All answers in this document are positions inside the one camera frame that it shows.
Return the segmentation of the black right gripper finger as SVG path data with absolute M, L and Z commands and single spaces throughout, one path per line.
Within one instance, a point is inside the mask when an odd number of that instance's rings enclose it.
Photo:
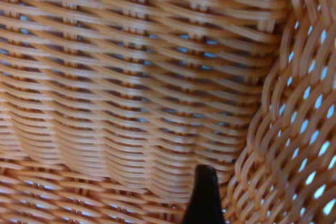
M 213 167 L 195 167 L 193 191 L 181 223 L 225 223 L 218 178 Z

